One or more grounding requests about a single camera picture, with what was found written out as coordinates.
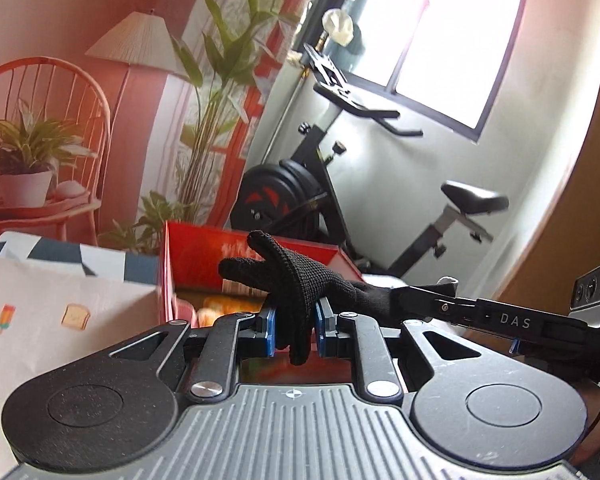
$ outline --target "wooden chair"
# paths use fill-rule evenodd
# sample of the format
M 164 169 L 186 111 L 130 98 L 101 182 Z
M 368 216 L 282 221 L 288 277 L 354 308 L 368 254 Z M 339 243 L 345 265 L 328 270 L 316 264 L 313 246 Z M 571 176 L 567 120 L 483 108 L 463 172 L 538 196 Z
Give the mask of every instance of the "wooden chair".
M 79 158 L 76 168 L 61 168 L 58 183 L 77 180 L 89 193 L 88 203 L 51 216 L 34 219 L 0 217 L 5 230 L 55 225 L 56 237 L 66 240 L 66 224 L 79 215 L 88 218 L 90 241 L 97 245 L 94 212 L 100 208 L 101 166 L 109 155 L 110 111 L 100 85 L 80 67 L 61 59 L 28 57 L 0 66 L 0 119 L 17 121 L 23 99 L 41 118 L 75 120 L 82 127 L 83 145 L 97 158 Z

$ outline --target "white plant pot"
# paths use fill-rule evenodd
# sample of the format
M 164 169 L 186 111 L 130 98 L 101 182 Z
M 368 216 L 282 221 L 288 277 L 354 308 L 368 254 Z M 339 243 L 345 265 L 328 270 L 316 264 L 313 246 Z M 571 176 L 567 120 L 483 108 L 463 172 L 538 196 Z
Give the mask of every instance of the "white plant pot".
M 0 193 L 6 207 L 42 207 L 52 171 L 24 175 L 0 175 Z

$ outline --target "crosshair symbol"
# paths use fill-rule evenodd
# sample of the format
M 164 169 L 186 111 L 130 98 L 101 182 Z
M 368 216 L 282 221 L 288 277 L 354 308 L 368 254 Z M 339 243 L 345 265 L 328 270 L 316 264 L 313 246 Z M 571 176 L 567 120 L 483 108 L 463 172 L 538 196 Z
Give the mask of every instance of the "crosshair symbol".
M 300 397 L 302 395 L 302 392 L 300 390 L 296 390 L 296 389 L 287 390 L 285 392 L 285 395 L 287 397 L 289 397 L 289 399 L 297 399 L 298 397 Z

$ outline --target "exercise bike flywheel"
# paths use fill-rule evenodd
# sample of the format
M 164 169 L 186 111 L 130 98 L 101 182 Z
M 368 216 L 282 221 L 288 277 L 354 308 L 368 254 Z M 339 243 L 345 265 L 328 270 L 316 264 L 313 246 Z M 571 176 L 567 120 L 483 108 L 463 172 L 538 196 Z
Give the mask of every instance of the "exercise bike flywheel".
M 308 197 L 296 176 L 277 164 L 264 164 L 244 174 L 238 198 L 231 211 L 233 229 L 241 231 L 269 228 Z M 312 212 L 284 232 L 275 233 L 288 238 L 311 240 L 319 226 L 319 213 Z

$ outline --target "black glove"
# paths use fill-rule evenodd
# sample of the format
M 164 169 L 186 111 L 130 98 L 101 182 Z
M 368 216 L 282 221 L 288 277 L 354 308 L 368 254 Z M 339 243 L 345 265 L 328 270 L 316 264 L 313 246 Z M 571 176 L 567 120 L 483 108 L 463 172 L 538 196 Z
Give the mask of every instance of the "black glove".
M 392 312 L 394 293 L 390 289 L 348 282 L 323 264 L 281 247 L 262 231 L 251 232 L 247 243 L 264 261 L 228 258 L 220 262 L 218 271 L 226 280 L 270 293 L 279 305 L 276 346 L 291 346 L 292 364 L 304 364 L 309 357 L 313 309 L 320 298 L 327 297 L 336 314 L 349 310 L 371 316 L 382 326 L 400 326 L 398 309 Z

